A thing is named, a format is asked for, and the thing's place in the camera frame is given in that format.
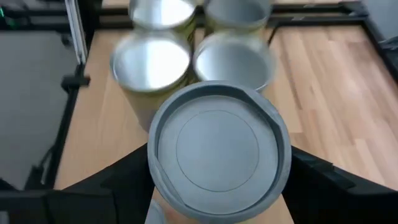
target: gold can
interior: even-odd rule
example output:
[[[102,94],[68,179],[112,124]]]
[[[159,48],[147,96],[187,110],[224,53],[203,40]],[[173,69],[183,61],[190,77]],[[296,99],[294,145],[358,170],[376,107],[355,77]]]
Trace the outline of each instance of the gold can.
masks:
[[[116,47],[110,60],[113,78],[145,131],[161,104],[187,85],[190,61],[188,42],[169,31],[137,30]]]
[[[262,37],[271,6],[270,0],[206,0],[205,35],[233,30]]]
[[[193,49],[196,6],[196,0],[130,0],[129,16],[138,29],[173,30]]]

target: can lid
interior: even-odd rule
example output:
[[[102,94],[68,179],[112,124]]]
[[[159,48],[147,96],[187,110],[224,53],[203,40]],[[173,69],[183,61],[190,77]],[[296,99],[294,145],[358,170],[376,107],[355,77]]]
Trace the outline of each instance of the can lid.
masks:
[[[261,91],[274,77],[275,62],[257,36],[226,31],[211,34],[198,46],[193,67],[202,81],[229,81]]]
[[[130,19],[147,29],[169,29],[195,12],[195,0],[130,0]]]
[[[137,92],[172,88],[190,64],[186,40],[171,32],[133,32],[115,48],[110,66],[114,79]]]
[[[291,148],[271,103],[243,86],[201,82],[158,110],[149,169],[171,206],[209,222],[240,222],[269,207],[289,176]]]

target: wooden table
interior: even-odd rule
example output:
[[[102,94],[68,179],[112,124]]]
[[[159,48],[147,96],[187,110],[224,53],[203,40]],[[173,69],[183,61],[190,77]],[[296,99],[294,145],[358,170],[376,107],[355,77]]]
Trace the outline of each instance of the wooden table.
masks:
[[[111,5],[109,1],[104,0],[104,6]],[[98,172],[147,141],[109,71],[109,55],[124,35],[126,31],[107,30],[94,36],[85,70],[91,83],[78,95],[57,189]],[[197,42],[201,38],[199,30]],[[398,189],[398,88],[362,29],[283,28],[271,49],[277,57],[277,75],[264,97],[281,113],[292,144]],[[172,209],[157,191],[154,198],[169,223],[195,223]],[[292,223],[292,219],[281,196],[245,223]]]

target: can rim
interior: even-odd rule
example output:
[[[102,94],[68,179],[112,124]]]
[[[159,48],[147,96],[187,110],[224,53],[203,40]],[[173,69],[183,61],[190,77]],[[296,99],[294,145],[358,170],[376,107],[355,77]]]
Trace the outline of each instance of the can rim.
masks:
[[[119,59],[118,56],[128,46],[137,44],[137,39],[147,39],[149,37],[162,37],[165,39],[169,39],[173,43],[181,46],[182,49],[184,49],[184,51],[186,51],[189,61],[187,63],[187,66],[185,67],[184,72],[182,74],[180,74],[178,79],[176,79],[174,82],[172,82],[168,85],[162,86],[160,88],[157,88],[157,89],[136,89],[131,85],[128,85],[126,83],[122,83],[119,81],[118,74],[116,74],[116,72],[115,72],[115,64]],[[180,82],[182,82],[184,80],[184,78],[186,77],[186,73],[190,67],[191,61],[192,61],[190,55],[191,55],[191,50],[190,50],[190,46],[189,46],[188,42],[186,40],[182,39],[180,36],[174,34],[173,32],[170,32],[170,31],[141,32],[141,31],[135,30],[135,31],[128,33],[128,35],[125,36],[124,38],[122,38],[122,40],[120,40],[120,42],[116,45],[116,47],[114,48],[113,53],[111,54],[110,59],[109,59],[109,67],[110,67],[113,79],[119,85],[121,85],[123,88],[125,88],[129,91],[136,92],[136,93],[157,93],[157,92],[162,92],[165,90],[172,89],[173,87],[177,86]]]
[[[271,15],[271,8],[272,5],[269,3],[269,0],[266,0],[263,2],[263,4],[261,4],[262,6],[262,10],[264,12],[264,17],[262,19],[259,19],[257,21],[254,22],[231,22],[228,20],[225,20],[223,18],[220,18],[217,14],[212,13],[211,10],[209,10],[210,8],[210,2],[214,1],[214,0],[205,0],[205,2],[203,3],[203,8],[205,10],[205,14],[206,16],[210,17],[210,19],[214,20],[216,23],[221,24],[222,26],[227,26],[227,27],[235,27],[238,29],[252,29],[252,28],[260,28],[264,25],[264,23],[266,23]]]
[[[133,9],[136,7],[136,4],[137,4],[138,1],[139,0],[130,0],[129,10],[128,10],[129,18],[133,21],[133,23],[136,23],[137,25],[139,25],[139,26],[141,26],[141,27],[143,27],[145,29],[152,29],[152,30],[173,29],[173,28],[176,28],[176,27],[178,27],[178,26],[190,21],[195,16],[195,9],[197,7],[196,0],[179,0],[179,1],[187,2],[187,3],[189,3],[192,6],[193,10],[192,10],[190,16],[186,17],[185,19],[183,19],[183,20],[181,20],[179,22],[171,24],[171,25],[153,26],[153,24],[151,24],[150,22],[145,22],[145,21],[140,20],[140,19],[134,19],[134,16],[133,16],[132,12],[133,12]]]
[[[189,91],[196,90],[198,88],[203,88],[204,86],[224,86],[228,88],[235,88],[237,90],[242,91],[251,100],[257,103],[266,113],[280,125],[280,133],[283,136],[281,141],[280,153],[281,156],[279,157],[279,165],[277,168],[277,176],[274,179],[273,184],[271,185],[270,189],[264,192],[263,198],[260,199],[257,203],[253,206],[242,210],[236,213],[230,213],[226,215],[215,215],[210,213],[201,212],[199,210],[195,210],[189,206],[186,206],[182,199],[179,197],[178,193],[175,191],[173,185],[171,184],[170,180],[165,175],[165,171],[163,170],[162,166],[160,165],[159,161],[157,160],[157,132],[158,127],[161,125],[161,119],[167,113],[167,109],[170,105],[172,105],[176,99],[183,97]],[[216,222],[241,222],[247,220],[248,218],[252,218],[269,206],[272,205],[273,202],[277,200],[279,195],[282,193],[283,188],[287,182],[290,172],[290,163],[291,163],[291,145],[289,141],[289,133],[287,131],[286,125],[278,113],[276,108],[262,95],[253,92],[253,90],[241,86],[241,85],[232,85],[228,82],[220,82],[220,81],[213,81],[213,82],[201,82],[186,86],[181,90],[175,92],[171,97],[169,97],[159,108],[158,112],[156,112],[152,124],[150,126],[149,131],[149,140],[147,145],[147,153],[148,153],[148,163],[149,163],[149,170],[152,176],[152,179],[160,192],[160,194],[166,199],[166,201],[173,206],[174,209],[182,212],[184,215],[188,217],[193,217],[196,219],[206,219],[215,220]]]
[[[251,42],[254,41],[254,42],[257,42],[258,44],[261,44],[261,49],[264,49],[263,52],[264,52],[264,55],[266,55],[266,56],[263,58],[264,58],[265,64],[267,65],[268,72],[270,73],[270,77],[261,86],[258,86],[255,89],[258,92],[262,91],[267,85],[270,84],[271,81],[273,81],[273,79],[275,77],[276,67],[275,67],[274,54],[270,51],[268,45],[265,44],[264,41],[261,40],[260,38],[256,37],[255,35],[245,34],[242,32],[235,31],[235,30],[226,30],[226,31],[215,32],[213,34],[210,34],[198,45],[196,51],[193,54],[193,58],[192,58],[193,70],[195,71],[196,76],[202,81],[209,81],[209,80],[205,80],[206,76],[204,76],[204,74],[197,69],[197,60],[198,60],[199,56],[201,55],[201,53],[203,53],[203,51],[207,47],[211,47],[214,42],[217,42],[217,41],[226,42],[226,41],[228,41],[228,39],[231,39],[231,38],[239,38],[242,40],[246,39]],[[245,44],[247,47],[253,49],[252,45],[249,45],[245,42],[242,42],[242,44]]]

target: metal can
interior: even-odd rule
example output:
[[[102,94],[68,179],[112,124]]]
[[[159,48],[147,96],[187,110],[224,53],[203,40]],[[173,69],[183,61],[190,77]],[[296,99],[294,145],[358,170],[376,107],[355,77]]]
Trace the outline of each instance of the metal can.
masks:
[[[200,81],[229,81],[261,92],[275,74],[275,60],[258,36],[235,31],[206,37],[193,55]]]
[[[270,0],[205,0],[205,35],[232,29],[262,36],[271,5]]]
[[[130,0],[129,16],[136,28],[172,29],[193,47],[196,6],[196,0]]]
[[[110,67],[141,127],[148,131],[159,106],[187,85],[191,51],[173,32],[133,32],[115,48]]]

